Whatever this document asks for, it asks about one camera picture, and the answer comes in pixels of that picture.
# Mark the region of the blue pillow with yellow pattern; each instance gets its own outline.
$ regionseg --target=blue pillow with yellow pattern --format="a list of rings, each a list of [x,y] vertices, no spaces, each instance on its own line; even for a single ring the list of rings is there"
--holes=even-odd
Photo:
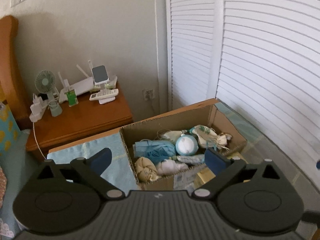
[[[10,149],[20,134],[9,106],[0,102],[0,156]]]

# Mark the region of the cardboard box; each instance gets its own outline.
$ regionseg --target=cardboard box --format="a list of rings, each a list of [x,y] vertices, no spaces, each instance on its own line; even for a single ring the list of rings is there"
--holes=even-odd
[[[142,139],[154,140],[157,138],[158,131],[189,130],[198,124],[212,127],[217,133],[224,132],[233,136],[232,140],[228,143],[228,148],[230,149],[228,155],[234,152],[241,152],[246,146],[247,141],[245,138],[214,105],[132,123],[120,129],[120,136],[126,149],[131,169],[135,175],[137,184],[142,190],[173,190],[180,188],[181,185],[178,185],[178,183],[181,180],[193,182],[196,173],[205,166],[203,164],[203,166],[193,166],[189,170],[182,171],[176,175],[165,176],[154,182],[140,183],[133,165],[137,158],[134,158],[132,145]]]
[[[228,159],[231,159],[233,157],[239,157],[240,159],[243,159],[246,163],[248,163],[245,158],[243,158],[243,156],[238,153],[235,152],[233,154],[231,154]],[[204,168],[203,170],[199,171],[196,176],[195,176],[195,180],[193,182],[194,184],[194,188],[199,188],[201,187],[203,184],[206,184],[209,180],[215,178],[216,175],[208,168]]]

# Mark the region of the silver bolt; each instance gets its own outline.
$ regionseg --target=silver bolt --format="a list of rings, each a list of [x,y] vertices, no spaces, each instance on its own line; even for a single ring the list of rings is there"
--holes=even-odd
[[[110,198],[119,198],[122,196],[122,191],[118,189],[112,189],[107,192],[107,196]]]
[[[210,195],[210,191],[204,188],[199,188],[195,190],[195,195],[197,197],[207,197]]]

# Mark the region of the louvered door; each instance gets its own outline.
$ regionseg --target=louvered door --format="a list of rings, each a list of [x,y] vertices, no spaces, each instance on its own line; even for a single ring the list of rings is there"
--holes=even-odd
[[[317,185],[320,0],[225,0],[217,97]]]
[[[166,0],[169,109],[206,99],[214,0]]]

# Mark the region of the wooden nightstand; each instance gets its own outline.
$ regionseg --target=wooden nightstand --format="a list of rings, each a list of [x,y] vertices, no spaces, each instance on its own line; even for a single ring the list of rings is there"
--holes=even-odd
[[[38,144],[46,156],[52,148],[64,145],[91,135],[108,131],[133,122],[127,101],[119,86],[116,100],[100,105],[99,101],[89,101],[90,93],[78,96],[79,104],[69,107],[68,102],[61,104],[62,114],[52,117],[46,109],[41,120],[35,123]],[[26,150],[32,152],[37,160],[43,157],[37,147],[33,130]]]

